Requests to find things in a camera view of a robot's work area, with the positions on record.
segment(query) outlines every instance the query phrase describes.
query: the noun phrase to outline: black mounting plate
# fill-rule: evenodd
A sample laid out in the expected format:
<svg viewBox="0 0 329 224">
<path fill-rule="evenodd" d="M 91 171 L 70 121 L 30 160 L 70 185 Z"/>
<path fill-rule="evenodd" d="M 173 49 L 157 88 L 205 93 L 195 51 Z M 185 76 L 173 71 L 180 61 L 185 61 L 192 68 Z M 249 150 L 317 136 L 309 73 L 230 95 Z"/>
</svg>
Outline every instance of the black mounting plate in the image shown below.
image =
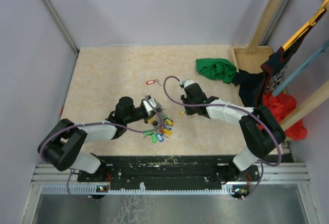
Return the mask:
<svg viewBox="0 0 329 224">
<path fill-rule="evenodd" d="M 144 183 L 147 190 L 220 190 L 222 184 L 219 173 L 227 167 L 234 155 L 224 156 L 100 156 L 106 163 L 101 179 L 80 171 L 79 182 L 106 182 L 112 176 L 111 190 L 140 189 Z M 276 156 L 264 158 L 276 162 Z M 283 155 L 283 162 L 292 162 L 290 155 Z M 252 166 L 246 174 L 257 181 L 257 166 Z M 235 181 L 245 182 L 245 178 Z"/>
</svg>

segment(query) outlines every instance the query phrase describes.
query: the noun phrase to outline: cable tie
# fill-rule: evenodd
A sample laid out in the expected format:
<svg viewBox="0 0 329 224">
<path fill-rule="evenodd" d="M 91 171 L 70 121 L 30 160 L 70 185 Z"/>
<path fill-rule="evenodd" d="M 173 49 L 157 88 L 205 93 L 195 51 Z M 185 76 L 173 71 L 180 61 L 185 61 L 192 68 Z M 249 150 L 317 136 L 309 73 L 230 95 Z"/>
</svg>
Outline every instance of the cable tie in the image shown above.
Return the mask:
<svg viewBox="0 0 329 224">
<path fill-rule="evenodd" d="M 226 108 L 227 108 L 230 104 L 231 104 L 231 103 L 228 102 L 228 103 L 226 103 L 225 106 L 223 107 L 223 116 L 224 116 L 224 120 L 225 120 L 225 122 L 227 122 L 227 118 L 226 118 L 225 110 L 226 110 Z"/>
</svg>

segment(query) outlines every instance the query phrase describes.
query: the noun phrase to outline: key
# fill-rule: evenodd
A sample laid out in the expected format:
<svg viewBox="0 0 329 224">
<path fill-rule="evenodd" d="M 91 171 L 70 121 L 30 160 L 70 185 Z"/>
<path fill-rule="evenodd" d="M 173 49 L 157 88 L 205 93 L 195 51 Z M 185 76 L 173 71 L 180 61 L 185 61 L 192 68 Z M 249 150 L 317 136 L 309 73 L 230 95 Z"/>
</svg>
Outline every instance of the key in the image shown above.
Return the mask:
<svg viewBox="0 0 329 224">
<path fill-rule="evenodd" d="M 160 81 L 158 79 L 155 79 L 154 82 L 158 83 L 161 86 Z"/>
</svg>

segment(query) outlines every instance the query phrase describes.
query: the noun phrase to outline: gray wall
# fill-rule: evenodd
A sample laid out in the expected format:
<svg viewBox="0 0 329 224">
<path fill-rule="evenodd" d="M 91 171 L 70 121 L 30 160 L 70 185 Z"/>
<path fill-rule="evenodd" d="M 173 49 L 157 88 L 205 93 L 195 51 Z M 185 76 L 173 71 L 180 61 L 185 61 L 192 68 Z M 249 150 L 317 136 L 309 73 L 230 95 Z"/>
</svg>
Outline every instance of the gray wall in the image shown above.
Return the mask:
<svg viewBox="0 0 329 224">
<path fill-rule="evenodd" d="M 18 222 L 75 56 L 41 0 L 0 0 L 0 219 Z"/>
<path fill-rule="evenodd" d="M 248 43 L 267 0 L 52 0 L 78 47 Z"/>
<path fill-rule="evenodd" d="M 321 5 L 321 0 L 292 0 L 269 44 L 273 50 L 286 42 Z M 329 40 L 329 13 L 313 28 L 298 52 L 293 56 L 286 71 L 288 76 L 313 51 Z M 300 104 L 321 84 L 329 79 L 329 51 L 306 68 L 288 85 L 288 92 Z M 305 140 L 293 143 L 297 158 L 305 161 L 313 186 L 329 221 L 329 192 L 325 190 L 329 180 L 329 100 L 307 115 L 304 125 L 308 130 Z"/>
</svg>

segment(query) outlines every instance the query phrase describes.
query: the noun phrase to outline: red key tag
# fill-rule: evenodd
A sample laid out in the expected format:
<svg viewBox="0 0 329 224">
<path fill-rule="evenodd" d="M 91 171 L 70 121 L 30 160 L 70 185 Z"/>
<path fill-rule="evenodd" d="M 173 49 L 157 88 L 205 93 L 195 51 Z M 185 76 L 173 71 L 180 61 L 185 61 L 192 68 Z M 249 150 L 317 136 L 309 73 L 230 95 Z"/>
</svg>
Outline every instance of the red key tag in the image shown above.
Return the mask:
<svg viewBox="0 0 329 224">
<path fill-rule="evenodd" d="M 146 84 L 154 84 L 155 83 L 155 81 L 154 80 L 148 80 L 148 81 L 146 81 Z"/>
</svg>

